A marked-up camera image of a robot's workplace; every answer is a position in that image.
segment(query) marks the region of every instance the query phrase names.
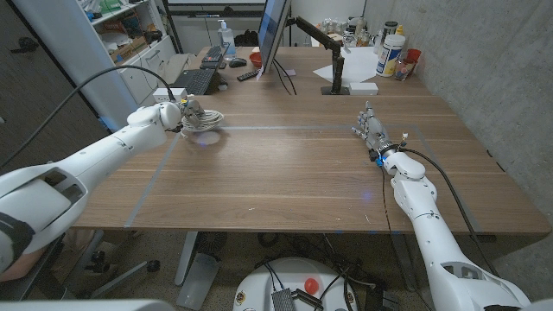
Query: computer mouse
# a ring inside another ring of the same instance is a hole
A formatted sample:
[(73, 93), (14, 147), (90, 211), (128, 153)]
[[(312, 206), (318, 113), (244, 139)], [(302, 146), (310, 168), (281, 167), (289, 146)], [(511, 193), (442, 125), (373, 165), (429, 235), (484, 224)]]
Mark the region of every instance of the computer mouse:
[(248, 62), (245, 59), (235, 58), (234, 60), (231, 60), (228, 66), (230, 68), (236, 68), (236, 67), (245, 66), (247, 63)]

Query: remote control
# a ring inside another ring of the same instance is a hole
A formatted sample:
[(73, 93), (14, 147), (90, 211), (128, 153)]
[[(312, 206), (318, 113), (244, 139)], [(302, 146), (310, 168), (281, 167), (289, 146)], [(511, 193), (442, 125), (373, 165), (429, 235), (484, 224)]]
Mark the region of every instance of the remote control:
[(247, 80), (247, 79), (250, 79), (250, 78), (253, 78), (253, 77), (257, 76), (258, 73), (259, 73), (259, 69), (256, 69), (252, 72), (244, 73), (241, 76), (236, 77), (236, 79), (238, 79), (238, 81), (242, 82), (244, 80)]

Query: spray bottle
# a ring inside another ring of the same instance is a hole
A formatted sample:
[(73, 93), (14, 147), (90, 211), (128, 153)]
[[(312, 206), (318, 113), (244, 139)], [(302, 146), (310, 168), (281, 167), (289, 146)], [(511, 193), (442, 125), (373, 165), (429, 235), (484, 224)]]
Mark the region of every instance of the spray bottle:
[(225, 43), (229, 44), (228, 49), (226, 50), (225, 60), (234, 60), (236, 58), (236, 47), (234, 46), (234, 35), (232, 34), (232, 29), (226, 27), (225, 20), (219, 20), (221, 22), (221, 28), (219, 29), (219, 38), (221, 40), (221, 47)]

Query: red button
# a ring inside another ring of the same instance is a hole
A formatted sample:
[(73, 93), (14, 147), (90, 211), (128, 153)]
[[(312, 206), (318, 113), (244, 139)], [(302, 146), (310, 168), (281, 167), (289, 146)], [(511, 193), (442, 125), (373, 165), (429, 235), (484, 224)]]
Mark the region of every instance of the red button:
[(319, 283), (310, 277), (307, 281), (305, 281), (304, 288), (308, 294), (314, 295), (317, 290), (319, 290)]

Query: red bowl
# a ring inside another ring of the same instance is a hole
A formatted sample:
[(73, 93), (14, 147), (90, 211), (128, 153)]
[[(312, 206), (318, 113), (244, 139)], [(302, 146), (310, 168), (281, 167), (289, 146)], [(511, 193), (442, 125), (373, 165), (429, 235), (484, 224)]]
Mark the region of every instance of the red bowl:
[(250, 60), (251, 60), (251, 63), (253, 64), (253, 66), (255, 66), (257, 68), (261, 68), (261, 65), (262, 65), (261, 53), (256, 52), (256, 53), (250, 54)]

